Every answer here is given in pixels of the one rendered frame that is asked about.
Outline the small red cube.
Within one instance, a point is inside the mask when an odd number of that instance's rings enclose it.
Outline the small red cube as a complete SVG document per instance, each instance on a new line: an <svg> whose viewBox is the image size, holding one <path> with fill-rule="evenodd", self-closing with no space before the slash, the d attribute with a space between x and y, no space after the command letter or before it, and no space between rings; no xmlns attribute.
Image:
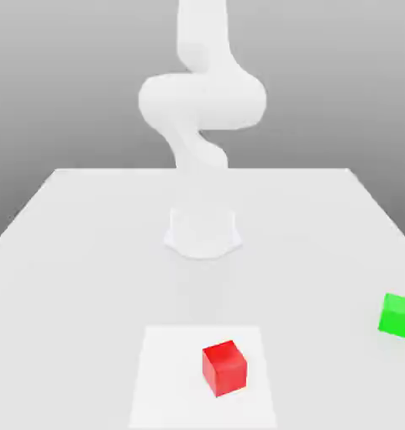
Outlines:
<svg viewBox="0 0 405 430"><path fill-rule="evenodd" d="M202 350L202 374L216 397L247 385L248 363L233 340Z"/></svg>

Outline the small green cube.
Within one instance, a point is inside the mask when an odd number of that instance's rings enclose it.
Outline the small green cube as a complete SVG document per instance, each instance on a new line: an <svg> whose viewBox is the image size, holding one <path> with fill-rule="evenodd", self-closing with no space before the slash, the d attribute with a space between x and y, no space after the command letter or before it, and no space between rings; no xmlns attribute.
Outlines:
<svg viewBox="0 0 405 430"><path fill-rule="evenodd" d="M405 296L384 296L378 330L405 338Z"/></svg>

